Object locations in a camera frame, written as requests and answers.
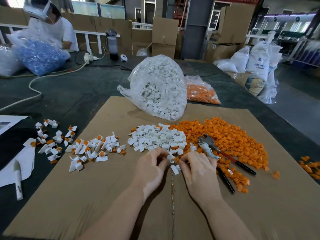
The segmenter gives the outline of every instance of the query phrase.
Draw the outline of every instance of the plastic bag of blue parts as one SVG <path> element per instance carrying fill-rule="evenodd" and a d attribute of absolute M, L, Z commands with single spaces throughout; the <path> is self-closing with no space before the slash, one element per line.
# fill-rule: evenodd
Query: plastic bag of blue parts
<path fill-rule="evenodd" d="M 22 64 L 37 76 L 56 71 L 68 59 L 62 51 L 61 41 L 45 32 L 28 28 L 7 37 Z"/>

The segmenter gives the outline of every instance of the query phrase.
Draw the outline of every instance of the factory floor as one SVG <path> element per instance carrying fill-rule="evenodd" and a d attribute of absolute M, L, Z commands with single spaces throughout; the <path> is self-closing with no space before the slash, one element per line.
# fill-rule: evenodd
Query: factory floor
<path fill-rule="evenodd" d="M 280 64 L 274 76 L 278 93 L 269 107 L 320 145 L 320 77 L 286 64 Z"/>

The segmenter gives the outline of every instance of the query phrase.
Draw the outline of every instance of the black table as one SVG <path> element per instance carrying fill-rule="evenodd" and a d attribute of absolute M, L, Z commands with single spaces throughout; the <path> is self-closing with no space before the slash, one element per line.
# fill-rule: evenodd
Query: black table
<path fill-rule="evenodd" d="M 83 62 L 81 56 L 77 59 L 79 63 Z M 122 63 L 113 62 L 105 57 L 92 63 L 99 66 L 86 66 L 78 72 L 39 79 L 32 87 L 43 93 L 41 98 L 17 104 L 3 111 L 2 114 L 30 116 L 17 125 L 21 128 L 34 128 L 35 123 L 42 123 L 43 119 L 58 121 L 58 129 L 63 132 L 68 130 L 69 125 L 77 125 L 76 134 L 79 135 L 110 96 L 122 96 L 117 91 L 118 85 L 124 88 L 130 87 L 127 80 L 130 71 L 122 69 L 132 70 L 143 58 L 135 56 L 128 59 L 127 63 Z M 317 144 L 253 97 L 246 88 L 236 83 L 216 66 L 186 61 L 178 63 L 185 75 L 200 75 L 215 89 L 222 103 L 221 107 L 248 109 L 295 160 L 298 161 L 305 155 L 311 158 L 318 158 L 320 155 L 320 147 Z M 69 61 L 64 69 L 74 66 L 74 61 Z M 0 79 L 0 107 L 34 96 L 35 92 L 28 89 L 28 84 L 33 78 Z M 24 199 L 16 200 L 13 185 L 0 188 L 1 233 L 54 167 L 48 162 L 47 155 L 38 154 L 38 150 L 37 148 L 32 175 L 22 182 Z"/>

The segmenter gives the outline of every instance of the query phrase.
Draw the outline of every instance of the white shirt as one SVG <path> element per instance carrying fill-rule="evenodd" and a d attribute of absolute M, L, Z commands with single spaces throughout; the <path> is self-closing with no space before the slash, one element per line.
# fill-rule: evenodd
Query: white shirt
<path fill-rule="evenodd" d="M 72 43 L 70 51 L 78 51 L 77 37 L 69 20 L 61 17 L 55 24 L 48 24 L 36 18 L 30 18 L 29 27 L 36 28 L 42 32 L 50 34 L 59 41 L 69 41 Z"/>

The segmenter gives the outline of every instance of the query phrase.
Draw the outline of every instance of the plastic bag of orange parts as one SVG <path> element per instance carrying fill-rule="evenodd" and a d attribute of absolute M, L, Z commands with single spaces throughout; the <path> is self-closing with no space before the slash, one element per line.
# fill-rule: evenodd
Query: plastic bag of orange parts
<path fill-rule="evenodd" d="M 184 82 L 189 101 L 221 104 L 215 90 L 210 84 L 204 82 L 200 76 L 185 76 Z"/>

